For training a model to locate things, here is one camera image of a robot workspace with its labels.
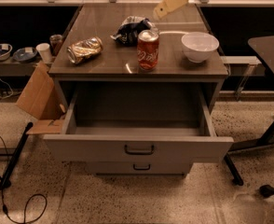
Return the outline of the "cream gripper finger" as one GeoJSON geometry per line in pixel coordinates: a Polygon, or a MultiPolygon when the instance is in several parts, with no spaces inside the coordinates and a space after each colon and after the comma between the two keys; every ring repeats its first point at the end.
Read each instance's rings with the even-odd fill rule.
{"type": "Polygon", "coordinates": [[[161,0],[153,10],[153,18],[160,20],[187,3],[188,0],[161,0]]]}

